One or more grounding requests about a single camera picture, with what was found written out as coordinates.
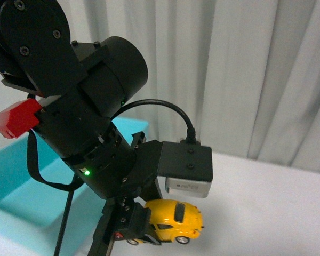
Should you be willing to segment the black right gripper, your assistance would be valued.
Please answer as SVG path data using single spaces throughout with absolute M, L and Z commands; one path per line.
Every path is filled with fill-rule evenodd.
M 152 245 L 162 244 L 150 224 L 151 210 L 134 200 L 139 196 L 142 199 L 160 199 L 158 183 L 152 181 L 130 195 L 106 201 L 88 255 L 111 255 L 115 241 L 139 239 Z

